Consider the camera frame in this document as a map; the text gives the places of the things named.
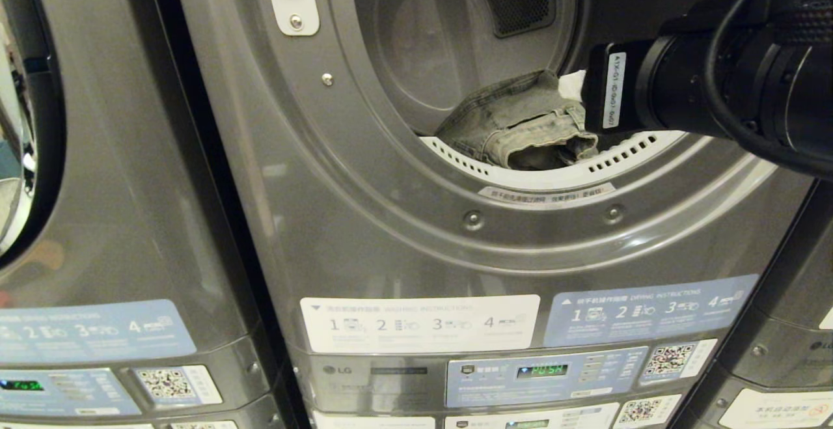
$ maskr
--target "jeans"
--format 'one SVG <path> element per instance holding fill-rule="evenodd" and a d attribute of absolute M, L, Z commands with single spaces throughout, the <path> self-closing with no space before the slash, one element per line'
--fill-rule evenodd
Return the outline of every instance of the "jeans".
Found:
<path fill-rule="evenodd" d="M 508 169 L 545 171 L 598 154 L 584 130 L 584 107 L 562 97 L 558 78 L 538 70 L 470 94 L 437 137 L 472 159 Z"/>

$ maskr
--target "gray appliance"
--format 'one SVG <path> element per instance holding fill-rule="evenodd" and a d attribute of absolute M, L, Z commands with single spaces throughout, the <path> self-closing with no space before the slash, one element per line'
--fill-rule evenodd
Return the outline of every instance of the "gray appliance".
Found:
<path fill-rule="evenodd" d="M 694 2 L 182 0 L 316 426 L 667 426 L 810 180 L 683 133 L 542 172 L 431 134 Z"/>
<path fill-rule="evenodd" d="M 833 425 L 831 200 L 821 182 L 675 428 Z"/>
<path fill-rule="evenodd" d="M 154 0 L 0 31 L 0 426 L 292 426 Z"/>

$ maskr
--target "laundry machine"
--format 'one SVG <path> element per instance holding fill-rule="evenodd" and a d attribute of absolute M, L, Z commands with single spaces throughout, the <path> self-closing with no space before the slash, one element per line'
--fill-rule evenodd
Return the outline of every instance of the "laundry machine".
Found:
<path fill-rule="evenodd" d="M 182 0 L 312 423 L 667 426 L 810 180 L 679 132 L 536 172 L 434 133 L 697 1 Z"/>
<path fill-rule="evenodd" d="M 0 32 L 0 426 L 292 427 L 154 0 Z"/>

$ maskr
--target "qr code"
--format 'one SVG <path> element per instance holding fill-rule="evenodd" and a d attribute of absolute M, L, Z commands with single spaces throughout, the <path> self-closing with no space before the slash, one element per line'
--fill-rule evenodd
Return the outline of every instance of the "qr code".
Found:
<path fill-rule="evenodd" d="M 692 351 L 694 345 L 658 347 L 651 356 L 651 361 L 648 361 L 644 375 L 661 376 L 682 372 Z"/>
<path fill-rule="evenodd" d="M 625 403 L 619 414 L 619 424 L 626 422 L 644 422 L 651 420 L 657 414 L 657 408 L 662 404 L 662 398 L 636 400 Z"/>
<path fill-rule="evenodd" d="M 146 369 L 138 372 L 142 384 L 155 398 L 195 398 L 185 373 L 178 369 Z"/>

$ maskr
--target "drying instructions label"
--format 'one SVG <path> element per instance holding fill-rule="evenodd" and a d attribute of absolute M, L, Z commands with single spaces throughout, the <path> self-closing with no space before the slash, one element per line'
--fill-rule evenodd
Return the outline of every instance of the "drying instructions label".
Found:
<path fill-rule="evenodd" d="M 744 388 L 720 418 L 729 429 L 821 426 L 833 414 L 833 391 L 760 393 Z"/>
<path fill-rule="evenodd" d="M 4 363 L 93 363 L 196 352 L 173 302 L 0 309 Z"/>
<path fill-rule="evenodd" d="M 599 429 L 610 427 L 619 403 L 554 411 L 451 416 L 445 429 Z"/>
<path fill-rule="evenodd" d="M 607 88 L 605 88 L 605 119 L 601 127 L 619 126 L 619 112 L 622 107 L 622 90 L 625 81 L 625 59 L 627 53 L 611 53 L 607 59 Z"/>
<path fill-rule="evenodd" d="M 312 412 L 316 429 L 435 429 L 433 417 L 327 416 Z"/>
<path fill-rule="evenodd" d="M 580 189 L 579 191 L 568 191 L 566 193 L 521 193 L 510 189 L 487 186 L 479 194 L 492 200 L 508 201 L 509 203 L 528 204 L 529 206 L 541 206 L 550 209 L 568 207 L 573 201 L 586 200 L 587 198 L 598 197 L 616 191 L 613 183 L 604 183 L 592 188 Z"/>
<path fill-rule="evenodd" d="M 539 296 L 303 298 L 313 352 L 425 353 L 525 349 Z"/>
<path fill-rule="evenodd" d="M 642 385 L 678 378 L 693 378 L 700 373 L 717 345 L 717 339 L 688 341 L 655 347 L 648 357 L 639 382 Z"/>
<path fill-rule="evenodd" d="M 582 346 L 717 330 L 734 322 L 758 275 L 672 286 L 562 292 L 544 346 Z"/>
<path fill-rule="evenodd" d="M 205 366 L 144 367 L 133 369 L 133 372 L 158 406 L 217 405 L 223 402 Z"/>
<path fill-rule="evenodd" d="M 682 394 L 669 394 L 668 396 L 654 396 L 641 400 L 630 400 L 622 405 L 619 417 L 616 417 L 616 424 L 613 429 L 637 429 L 639 427 L 664 424 L 672 416 L 677 402 Z"/>
<path fill-rule="evenodd" d="M 140 411 L 110 369 L 0 370 L 0 414 L 97 417 Z"/>

